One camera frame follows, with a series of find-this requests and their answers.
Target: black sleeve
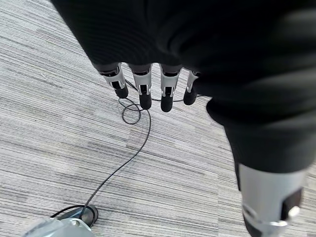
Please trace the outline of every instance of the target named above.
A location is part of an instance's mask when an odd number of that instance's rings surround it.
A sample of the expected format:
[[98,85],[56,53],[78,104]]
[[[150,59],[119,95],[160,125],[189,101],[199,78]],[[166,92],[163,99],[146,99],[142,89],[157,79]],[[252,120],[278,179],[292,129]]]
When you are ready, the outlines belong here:
[[150,1],[147,12],[158,47],[202,73],[195,90],[213,97],[207,111],[224,126],[235,161],[267,172],[308,167],[316,151],[315,1],[162,2]]

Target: striped carpet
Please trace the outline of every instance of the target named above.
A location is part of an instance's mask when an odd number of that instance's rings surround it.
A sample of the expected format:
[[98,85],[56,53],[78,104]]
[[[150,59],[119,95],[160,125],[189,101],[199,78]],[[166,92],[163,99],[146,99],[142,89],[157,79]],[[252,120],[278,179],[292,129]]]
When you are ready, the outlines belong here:
[[[123,66],[132,81],[130,70]],[[153,67],[153,97],[160,97]],[[181,99],[182,71],[175,99]],[[130,88],[130,98],[138,95]],[[205,110],[153,101],[142,152],[92,200],[97,237],[246,237],[233,160]],[[149,126],[121,118],[122,106],[46,0],[0,4],[0,237],[84,203],[142,145]],[[129,121],[137,114],[127,112]],[[301,216],[285,237],[316,237],[316,165]]]

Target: black fabric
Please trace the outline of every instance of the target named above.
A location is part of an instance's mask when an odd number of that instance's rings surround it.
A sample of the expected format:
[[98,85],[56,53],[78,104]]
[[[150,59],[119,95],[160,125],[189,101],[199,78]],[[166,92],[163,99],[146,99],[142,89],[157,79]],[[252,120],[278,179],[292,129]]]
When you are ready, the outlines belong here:
[[194,90],[213,97],[207,111],[224,126],[236,162],[268,172],[313,162],[314,0],[52,2],[94,65],[201,72]]

